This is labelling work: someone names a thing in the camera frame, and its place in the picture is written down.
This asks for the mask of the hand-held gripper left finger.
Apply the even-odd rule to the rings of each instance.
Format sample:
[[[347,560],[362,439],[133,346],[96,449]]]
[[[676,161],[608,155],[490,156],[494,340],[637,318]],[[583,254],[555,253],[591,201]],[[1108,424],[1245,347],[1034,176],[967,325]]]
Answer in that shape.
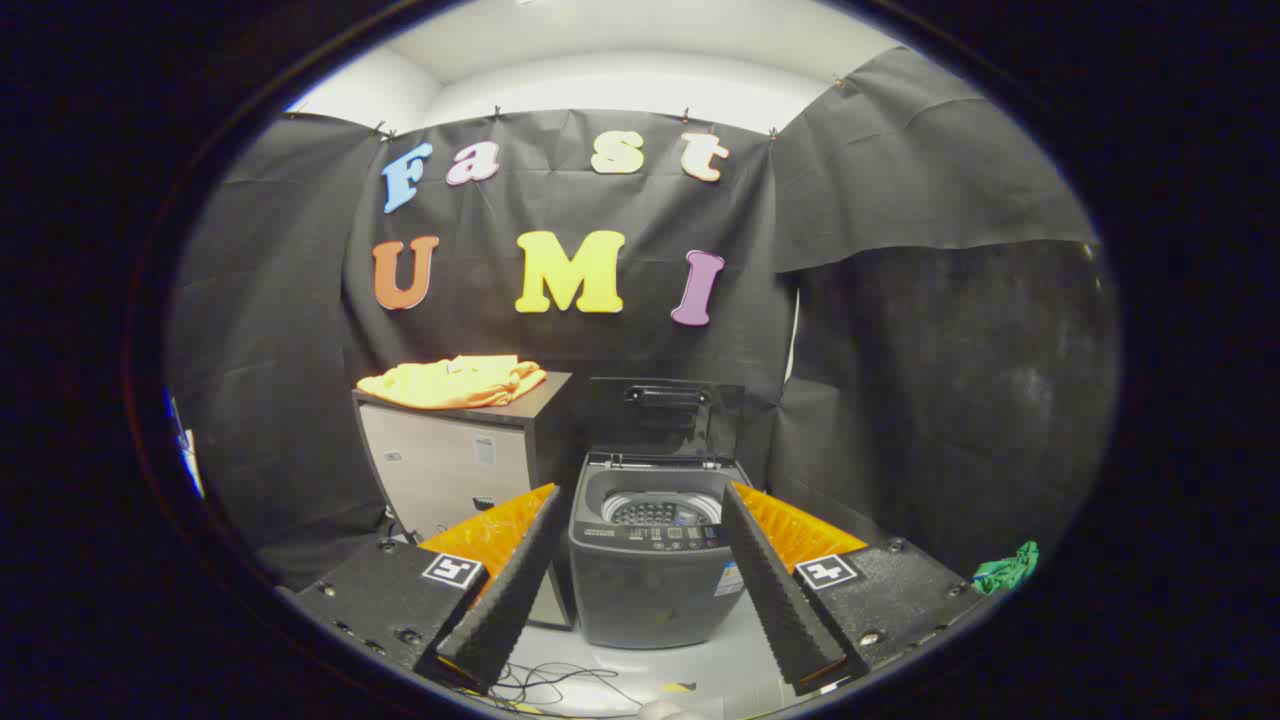
[[[374,661],[489,692],[532,610],[567,527],[548,483],[422,542],[379,539],[300,591],[296,607]]]

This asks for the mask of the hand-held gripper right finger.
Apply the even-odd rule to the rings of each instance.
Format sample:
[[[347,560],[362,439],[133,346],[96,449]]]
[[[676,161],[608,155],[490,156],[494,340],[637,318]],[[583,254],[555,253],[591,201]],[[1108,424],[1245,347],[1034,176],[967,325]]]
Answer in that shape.
[[[722,532],[799,694],[920,653],[986,603],[905,539],[873,544],[740,482],[724,488]]]

